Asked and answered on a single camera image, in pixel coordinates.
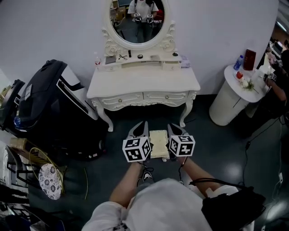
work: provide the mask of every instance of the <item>cardboard box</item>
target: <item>cardboard box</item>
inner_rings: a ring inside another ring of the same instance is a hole
[[[122,6],[116,9],[116,19],[117,21],[121,21],[123,18],[126,17],[126,8]]]
[[[26,138],[11,138],[9,147],[11,147],[17,154],[23,156],[24,158],[28,160],[30,158],[31,162],[35,164],[43,165],[47,163],[46,157],[40,153],[30,154],[29,157],[30,150],[32,148],[37,148],[37,146],[35,146]]]

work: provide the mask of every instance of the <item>black cable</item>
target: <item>black cable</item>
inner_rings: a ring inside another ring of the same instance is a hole
[[[247,188],[247,187],[242,186],[242,185],[231,184],[231,183],[225,182],[223,180],[218,180],[218,179],[215,179],[215,178],[199,178],[199,179],[196,179],[196,180],[192,181],[190,183],[190,185],[196,186],[196,184],[198,184],[198,183],[205,183],[205,182],[214,182],[214,183],[219,183],[219,184],[222,184],[222,185],[230,185],[230,186],[234,186],[234,187],[237,187],[237,188],[240,188],[240,189],[246,189]]]
[[[267,131],[270,127],[272,127],[278,120],[279,120],[279,118],[276,119],[273,124],[271,124],[271,125],[270,125],[268,128],[266,128],[264,131],[260,132],[257,136],[255,136],[255,137],[254,137],[253,139],[251,139],[249,142],[251,143],[254,139],[256,139],[256,138],[259,137],[261,134],[263,134],[264,132],[266,132],[266,131]]]
[[[251,139],[250,141],[247,142],[246,144],[246,148],[245,148],[245,156],[246,156],[246,163],[245,163],[245,166],[243,168],[243,175],[242,175],[242,180],[241,182],[239,182],[239,184],[241,183],[243,186],[245,186],[245,170],[246,170],[246,167],[247,167],[247,164],[248,164],[248,153],[247,153],[247,150],[249,149],[250,145],[251,145],[251,142],[253,140],[255,140],[257,137],[259,137],[261,134],[263,134],[264,132],[266,132],[270,127],[272,127],[277,121],[280,121],[280,123],[282,124],[281,122],[281,119],[280,117],[278,119],[276,119],[268,128],[266,128],[264,131],[260,132],[257,136],[255,136],[253,139]]]
[[[185,161],[181,164],[181,166],[179,167],[179,170],[178,170],[179,177],[180,177],[180,182],[183,182],[182,181],[182,175],[181,175],[181,168],[185,165],[187,159],[188,159],[188,157],[185,158]]]
[[[243,181],[241,182],[243,186],[245,186],[245,170],[248,164],[248,154],[247,154],[247,150],[245,150],[245,155],[246,155],[246,163],[245,166],[243,168]]]
[[[148,172],[153,172],[154,171],[154,168],[147,167],[145,164],[142,164],[141,162],[138,162],[138,163],[144,167],[144,171],[148,171]]]
[[[193,122],[193,121],[195,121],[195,120],[196,120],[196,119],[190,120],[190,121],[188,121],[188,122],[185,122],[185,124],[191,123],[191,122]]]
[[[154,10],[154,4],[153,4],[153,7],[152,7],[152,12],[150,14],[153,14],[153,10]]]

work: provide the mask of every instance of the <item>white wall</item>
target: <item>white wall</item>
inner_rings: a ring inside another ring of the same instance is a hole
[[[103,53],[105,0],[4,0],[0,4],[0,68],[29,81],[49,59],[69,64],[89,86],[93,52]],[[278,0],[169,0],[177,47],[189,57],[202,94],[217,93],[224,68],[249,48],[261,59]]]

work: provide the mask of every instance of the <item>white vanity table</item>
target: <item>white vanity table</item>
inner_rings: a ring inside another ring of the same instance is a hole
[[[185,127],[184,119],[192,110],[200,85],[192,68],[181,68],[182,59],[172,35],[175,23],[170,20],[167,0],[162,0],[165,21],[160,32],[141,44],[127,42],[114,31],[109,17],[112,1],[106,2],[106,27],[103,29],[107,38],[105,58],[93,74],[87,98],[92,100],[99,116],[109,124],[110,132],[113,131],[113,123],[104,109],[117,111],[126,106],[154,104],[177,107],[185,103],[180,119],[180,126]],[[114,57],[116,61],[106,64],[107,57]]]

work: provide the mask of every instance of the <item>curved table leg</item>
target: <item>curved table leg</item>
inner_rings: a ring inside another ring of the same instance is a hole
[[[112,123],[111,119],[107,116],[107,114],[105,114],[104,108],[101,105],[100,101],[98,99],[93,99],[92,104],[93,104],[93,106],[96,107],[96,111],[98,112],[99,117],[108,123],[108,125],[109,125],[108,131],[113,132],[113,123]]]
[[[186,126],[186,124],[184,123],[184,119],[191,112],[191,110],[193,108],[193,102],[194,102],[196,96],[197,96],[196,92],[189,92],[188,98],[186,99],[186,108],[181,115],[181,120],[180,120],[180,127],[181,128],[184,128]]]

